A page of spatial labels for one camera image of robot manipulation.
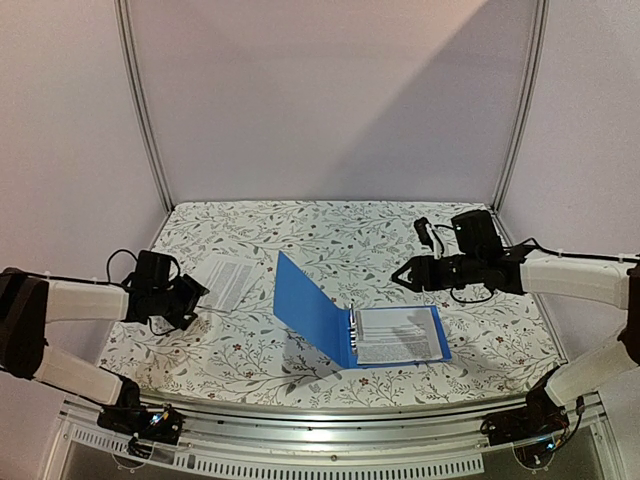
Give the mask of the blue folder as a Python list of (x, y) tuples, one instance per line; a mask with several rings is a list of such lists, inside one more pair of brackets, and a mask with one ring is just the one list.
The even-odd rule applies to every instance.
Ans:
[(278, 255), (273, 297), (274, 315), (340, 368), (391, 368), (429, 364), (359, 366), (357, 360), (352, 360), (349, 354), (347, 308), (338, 307), (286, 254)]

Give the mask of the chrome lever arch clip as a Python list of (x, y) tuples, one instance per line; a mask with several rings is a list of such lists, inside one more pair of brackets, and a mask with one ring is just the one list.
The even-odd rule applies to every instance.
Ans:
[(349, 354), (352, 360), (357, 359), (358, 355), (358, 320), (356, 317), (356, 310), (353, 304), (350, 304), (347, 308), (347, 329), (349, 337)]

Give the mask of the white printed paper sheets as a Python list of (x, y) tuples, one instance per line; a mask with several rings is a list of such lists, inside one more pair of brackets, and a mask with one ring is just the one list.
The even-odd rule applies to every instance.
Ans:
[(211, 311), (232, 312), (257, 281), (258, 265), (257, 259), (210, 255), (192, 273), (192, 277), (208, 290), (198, 306)]

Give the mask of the aluminium front rail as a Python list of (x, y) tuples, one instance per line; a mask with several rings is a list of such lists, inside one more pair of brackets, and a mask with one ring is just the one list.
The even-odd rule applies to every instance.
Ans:
[(287, 451), (398, 450), (416, 447), (446, 450), (473, 444), (479, 449), (511, 447), (544, 455), (603, 412), (597, 395), (586, 397), (581, 415), (566, 407), (566, 422), (534, 433), (521, 428), (525, 402), (521, 398), (457, 404), (358, 408), (299, 408), (159, 395), (146, 392), (150, 410), (171, 405), (184, 418), (178, 449), (202, 442), (248, 445)]

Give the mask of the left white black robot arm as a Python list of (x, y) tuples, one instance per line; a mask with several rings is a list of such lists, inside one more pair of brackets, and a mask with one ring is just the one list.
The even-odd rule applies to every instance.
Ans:
[(178, 330), (197, 317), (209, 290), (187, 274), (151, 285), (135, 276), (118, 285), (35, 274), (1, 273), (1, 369), (116, 410), (138, 410), (140, 389), (123, 376), (51, 346), (48, 325), (58, 322), (146, 323), (161, 317)]

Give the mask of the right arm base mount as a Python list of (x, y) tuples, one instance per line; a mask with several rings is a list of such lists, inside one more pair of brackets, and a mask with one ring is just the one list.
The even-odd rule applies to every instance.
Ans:
[(531, 400), (523, 407), (487, 415), (479, 431), (490, 446), (511, 444), (522, 467), (544, 470), (577, 433), (585, 409), (584, 397), (579, 396), (575, 401), (577, 419), (572, 426), (566, 408)]

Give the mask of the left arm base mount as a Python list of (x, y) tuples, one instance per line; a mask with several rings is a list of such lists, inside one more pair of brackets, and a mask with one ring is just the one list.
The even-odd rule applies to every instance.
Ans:
[(126, 452), (150, 459), (156, 444), (177, 446), (186, 416), (170, 404), (155, 407), (131, 406), (102, 408), (97, 425), (129, 436)]

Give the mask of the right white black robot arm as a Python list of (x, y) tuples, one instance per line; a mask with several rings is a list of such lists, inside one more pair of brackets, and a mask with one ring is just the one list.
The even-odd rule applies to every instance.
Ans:
[(391, 274), (391, 280), (417, 293), (480, 284), (491, 292), (566, 297), (626, 312), (626, 325), (617, 335), (538, 381), (526, 396), (531, 415), (560, 411), (579, 396), (639, 368), (637, 258), (548, 254), (521, 246), (490, 259), (470, 254), (414, 256)]

